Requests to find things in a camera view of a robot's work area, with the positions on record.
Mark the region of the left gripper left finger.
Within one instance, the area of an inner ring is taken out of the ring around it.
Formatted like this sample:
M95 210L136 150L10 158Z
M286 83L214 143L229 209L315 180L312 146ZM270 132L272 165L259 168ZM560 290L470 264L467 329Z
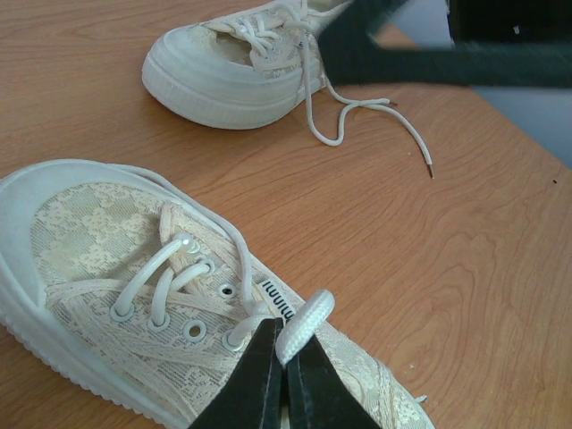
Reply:
M274 429L281 426L282 365L275 343L279 318L265 319L252 336L227 383L190 429Z

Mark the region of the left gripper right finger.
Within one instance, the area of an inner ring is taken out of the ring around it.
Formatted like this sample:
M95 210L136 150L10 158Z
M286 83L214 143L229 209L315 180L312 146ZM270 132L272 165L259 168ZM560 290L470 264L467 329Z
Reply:
M285 376L290 427L380 428L346 388L316 337L286 365Z

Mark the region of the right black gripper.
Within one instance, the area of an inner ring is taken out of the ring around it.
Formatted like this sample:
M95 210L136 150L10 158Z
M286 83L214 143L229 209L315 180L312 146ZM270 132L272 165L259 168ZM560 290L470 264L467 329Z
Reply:
M449 0L453 44L383 47L379 30L401 1L353 1L317 37L334 86L396 82L460 87L571 86L570 0Z

